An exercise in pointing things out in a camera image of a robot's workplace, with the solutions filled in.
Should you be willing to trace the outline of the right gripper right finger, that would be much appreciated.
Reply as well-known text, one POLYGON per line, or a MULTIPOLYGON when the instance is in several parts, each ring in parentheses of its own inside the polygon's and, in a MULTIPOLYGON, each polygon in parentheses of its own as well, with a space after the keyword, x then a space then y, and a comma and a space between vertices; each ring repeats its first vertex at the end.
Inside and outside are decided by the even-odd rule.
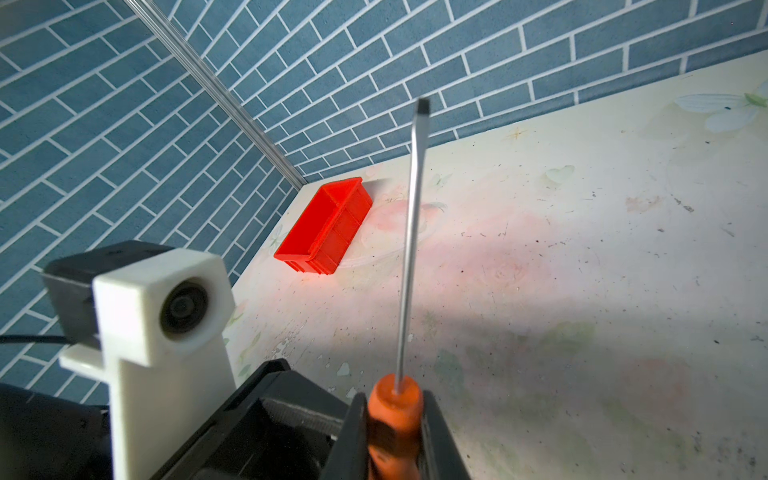
POLYGON ((419 472, 427 480, 470 480, 447 422, 431 391, 423 392, 419 472))

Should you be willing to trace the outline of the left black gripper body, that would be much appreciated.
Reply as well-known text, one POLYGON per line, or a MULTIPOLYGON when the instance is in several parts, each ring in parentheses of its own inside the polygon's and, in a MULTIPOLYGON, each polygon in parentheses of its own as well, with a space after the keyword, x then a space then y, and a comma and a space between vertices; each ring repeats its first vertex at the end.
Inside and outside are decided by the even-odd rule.
MULTIPOLYGON (((147 479, 320 479, 347 407, 292 371, 264 363, 147 479)), ((1 387, 4 479, 113 479, 111 416, 20 387, 1 387)))

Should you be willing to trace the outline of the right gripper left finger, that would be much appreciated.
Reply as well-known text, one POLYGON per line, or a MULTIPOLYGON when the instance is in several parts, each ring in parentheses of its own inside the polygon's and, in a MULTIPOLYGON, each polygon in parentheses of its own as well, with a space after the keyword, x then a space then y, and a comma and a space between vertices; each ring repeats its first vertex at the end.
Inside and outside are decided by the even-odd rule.
POLYGON ((352 400, 338 438, 331 448, 321 480, 366 480, 368 478, 368 411, 364 393, 352 400))

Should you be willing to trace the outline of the orange handled screwdriver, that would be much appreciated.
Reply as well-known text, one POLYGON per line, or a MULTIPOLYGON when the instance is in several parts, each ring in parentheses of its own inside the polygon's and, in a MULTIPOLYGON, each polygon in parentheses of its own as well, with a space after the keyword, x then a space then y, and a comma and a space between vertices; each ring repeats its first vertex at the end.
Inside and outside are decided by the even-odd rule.
POLYGON ((415 263, 420 222, 422 180, 429 137, 431 105, 416 101, 411 128, 412 152, 403 251, 395 371, 374 386, 367 404, 367 449, 370 479, 418 479, 424 395, 405 374, 406 346, 412 313, 415 263))

